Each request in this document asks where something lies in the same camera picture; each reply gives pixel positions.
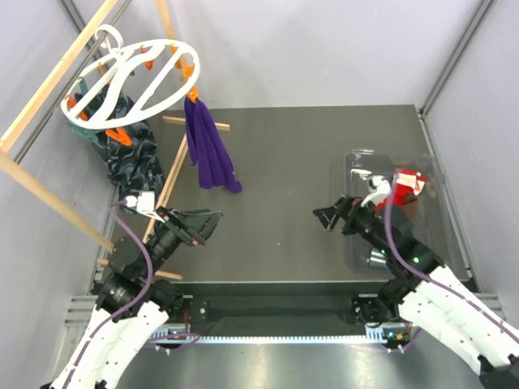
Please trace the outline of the red santa sock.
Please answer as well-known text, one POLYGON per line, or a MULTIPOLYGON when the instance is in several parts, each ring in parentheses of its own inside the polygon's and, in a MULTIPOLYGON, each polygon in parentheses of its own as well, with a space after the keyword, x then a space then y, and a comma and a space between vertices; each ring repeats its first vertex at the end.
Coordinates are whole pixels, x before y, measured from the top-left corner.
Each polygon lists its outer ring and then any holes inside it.
MULTIPOLYGON (((417 196, 419 196, 424 189, 426 181, 426 178, 420 172, 402 169, 397 175, 397 188, 392 205, 395 206, 399 211, 404 211, 402 206, 404 205, 405 194, 408 192, 414 192, 417 196)), ((375 208, 376 214, 382 214, 382 210, 385 208, 387 198, 382 204, 375 208)))

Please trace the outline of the teal clip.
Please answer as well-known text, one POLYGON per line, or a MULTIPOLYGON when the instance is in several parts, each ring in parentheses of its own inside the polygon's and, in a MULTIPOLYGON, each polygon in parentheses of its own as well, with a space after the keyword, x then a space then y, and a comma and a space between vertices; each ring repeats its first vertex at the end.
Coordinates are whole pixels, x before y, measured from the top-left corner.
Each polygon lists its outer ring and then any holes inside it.
POLYGON ((83 139, 86 139, 90 143, 98 143, 99 139, 95 131, 85 129, 81 126, 77 126, 69 122, 67 123, 67 125, 70 127, 73 134, 78 135, 83 139))

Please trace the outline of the white round clip hanger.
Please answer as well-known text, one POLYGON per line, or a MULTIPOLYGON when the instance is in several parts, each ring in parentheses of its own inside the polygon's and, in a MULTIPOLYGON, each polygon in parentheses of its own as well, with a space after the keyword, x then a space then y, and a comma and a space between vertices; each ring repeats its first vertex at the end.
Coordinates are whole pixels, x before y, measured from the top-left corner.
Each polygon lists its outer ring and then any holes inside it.
POLYGON ((60 102, 75 126, 100 131, 141 122, 183 100, 199 78, 199 55, 186 42, 127 45, 110 24, 98 27, 94 38, 105 55, 82 69, 60 102))

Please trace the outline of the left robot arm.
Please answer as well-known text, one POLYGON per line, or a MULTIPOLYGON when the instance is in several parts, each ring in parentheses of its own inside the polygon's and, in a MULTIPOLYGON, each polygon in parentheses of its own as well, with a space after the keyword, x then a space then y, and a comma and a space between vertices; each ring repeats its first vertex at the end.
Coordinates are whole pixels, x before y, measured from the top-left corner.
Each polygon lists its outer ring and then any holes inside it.
POLYGON ((111 273, 101 286, 87 328, 62 372, 49 388, 115 388, 153 332, 179 319, 186 303, 167 280, 153 278, 181 245, 203 245, 224 213, 183 212, 158 207, 146 242, 131 229, 109 261, 111 273))

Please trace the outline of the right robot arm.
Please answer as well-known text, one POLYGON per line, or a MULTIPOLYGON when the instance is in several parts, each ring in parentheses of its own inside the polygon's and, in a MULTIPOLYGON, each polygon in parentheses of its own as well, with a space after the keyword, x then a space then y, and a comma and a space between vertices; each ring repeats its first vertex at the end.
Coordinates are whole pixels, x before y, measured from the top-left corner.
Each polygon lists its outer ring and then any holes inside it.
POLYGON ((459 356, 485 388, 518 386, 518 330, 467 289, 444 260, 412 233, 392 224, 391 212, 342 195, 314 216, 331 231, 359 235, 386 256, 393 278, 378 293, 379 312, 411 322, 459 356))

